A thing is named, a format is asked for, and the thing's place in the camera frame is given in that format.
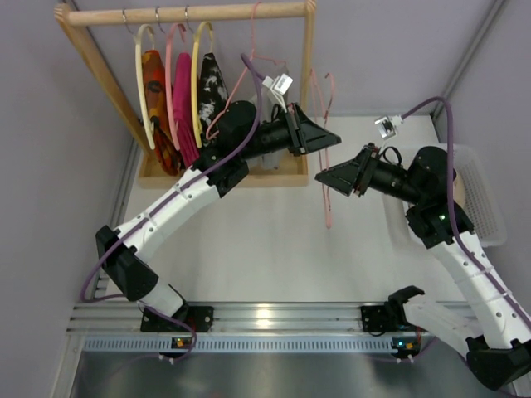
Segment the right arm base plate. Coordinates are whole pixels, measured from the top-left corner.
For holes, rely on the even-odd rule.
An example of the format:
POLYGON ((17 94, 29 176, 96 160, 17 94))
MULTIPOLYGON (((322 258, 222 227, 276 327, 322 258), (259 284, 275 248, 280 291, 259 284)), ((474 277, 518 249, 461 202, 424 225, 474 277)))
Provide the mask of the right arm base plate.
POLYGON ((398 332, 406 328, 399 312, 390 304, 366 305, 360 307, 363 331, 374 336, 386 332, 398 332))

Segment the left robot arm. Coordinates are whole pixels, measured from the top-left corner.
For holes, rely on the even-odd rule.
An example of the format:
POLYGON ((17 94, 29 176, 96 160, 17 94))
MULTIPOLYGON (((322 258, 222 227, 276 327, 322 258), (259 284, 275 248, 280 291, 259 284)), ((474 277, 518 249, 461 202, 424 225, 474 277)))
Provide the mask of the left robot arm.
POLYGON ((279 107, 270 122, 262 123, 256 105, 237 101, 218 127, 214 142, 156 202, 131 221, 103 226, 95 235, 100 266, 122 295, 178 326, 189 306, 149 266, 157 249, 188 219, 236 187, 249 173, 248 160, 284 149, 298 157, 342 142, 297 103, 279 107))

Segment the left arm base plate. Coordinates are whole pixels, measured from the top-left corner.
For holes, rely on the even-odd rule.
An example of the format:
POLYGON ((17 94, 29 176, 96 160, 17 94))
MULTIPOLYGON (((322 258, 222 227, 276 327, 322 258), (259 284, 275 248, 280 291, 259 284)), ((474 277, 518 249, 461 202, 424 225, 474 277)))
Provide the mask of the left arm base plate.
MULTIPOLYGON (((213 324, 214 308, 212 306, 197 306, 185 304, 180 308, 173 318, 186 324, 195 332, 208 332, 213 324)), ((183 326, 178 326, 174 322, 165 320, 161 316, 144 309, 141 332, 186 332, 183 326)))

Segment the beige trousers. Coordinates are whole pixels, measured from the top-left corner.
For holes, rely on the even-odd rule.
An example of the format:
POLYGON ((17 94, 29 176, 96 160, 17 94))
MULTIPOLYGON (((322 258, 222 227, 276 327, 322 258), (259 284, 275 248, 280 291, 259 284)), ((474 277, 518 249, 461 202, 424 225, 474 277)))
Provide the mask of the beige trousers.
POLYGON ((453 199, 461 208, 465 207, 465 184, 462 176, 458 172, 455 172, 455 177, 453 180, 453 199))

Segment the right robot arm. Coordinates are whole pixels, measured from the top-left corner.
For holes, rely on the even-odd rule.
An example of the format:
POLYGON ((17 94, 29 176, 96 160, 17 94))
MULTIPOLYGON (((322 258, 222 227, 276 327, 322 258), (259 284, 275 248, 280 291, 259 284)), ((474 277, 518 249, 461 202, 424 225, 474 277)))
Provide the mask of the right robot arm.
POLYGON ((475 321, 408 286, 384 304, 391 323, 430 332, 461 355, 484 387, 497 391, 530 372, 530 316, 490 263, 474 224, 455 201, 452 161, 452 153, 425 146, 403 167, 389 163, 369 143, 355 158, 315 179, 345 196, 360 197, 373 189, 409 204, 405 217, 410 230, 445 267, 475 321))

